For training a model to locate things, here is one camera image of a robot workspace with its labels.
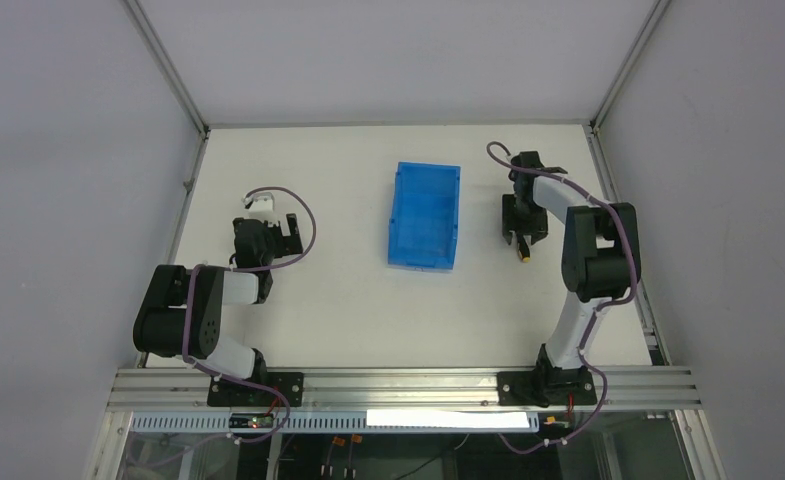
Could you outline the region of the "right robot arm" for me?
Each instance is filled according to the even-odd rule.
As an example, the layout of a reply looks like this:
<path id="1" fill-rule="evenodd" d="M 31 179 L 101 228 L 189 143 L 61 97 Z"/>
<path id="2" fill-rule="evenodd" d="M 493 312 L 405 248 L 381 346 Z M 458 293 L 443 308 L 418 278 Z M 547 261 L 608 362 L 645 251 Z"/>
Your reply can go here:
<path id="1" fill-rule="evenodd" d="M 560 167 L 546 167 L 536 151 L 509 155 L 513 191 L 502 197 L 501 235 L 527 261 L 549 233 L 548 219 L 563 225 L 560 260 L 567 290 L 560 318 L 539 350 L 519 391 L 544 402 L 550 395 L 592 386 L 584 354 L 605 311 L 630 301 L 641 277 L 637 214 L 630 203 L 607 203 L 571 180 Z"/>

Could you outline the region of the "black yellow screwdriver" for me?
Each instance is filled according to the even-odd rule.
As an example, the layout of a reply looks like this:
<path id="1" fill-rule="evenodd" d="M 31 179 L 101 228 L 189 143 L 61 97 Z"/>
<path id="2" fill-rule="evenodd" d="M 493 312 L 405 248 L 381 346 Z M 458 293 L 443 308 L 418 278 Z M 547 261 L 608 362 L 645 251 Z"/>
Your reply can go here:
<path id="1" fill-rule="evenodd" d="M 517 252 L 519 259 L 523 263 L 528 263 L 530 261 L 530 246 L 523 236 L 517 238 Z"/>

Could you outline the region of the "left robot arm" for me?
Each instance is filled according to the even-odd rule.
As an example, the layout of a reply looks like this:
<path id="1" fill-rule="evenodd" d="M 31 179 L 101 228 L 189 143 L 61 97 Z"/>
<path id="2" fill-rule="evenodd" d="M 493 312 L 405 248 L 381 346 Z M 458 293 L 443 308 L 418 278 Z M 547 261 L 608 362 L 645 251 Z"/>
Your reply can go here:
<path id="1" fill-rule="evenodd" d="M 213 376 L 268 384 L 264 355 L 221 332 L 222 311 L 264 303 L 273 287 L 273 262 L 304 253 L 297 215 L 289 213 L 285 220 L 287 233 L 278 220 L 234 219 L 234 270 L 157 266 L 134 322 L 135 348 L 189 360 Z"/>

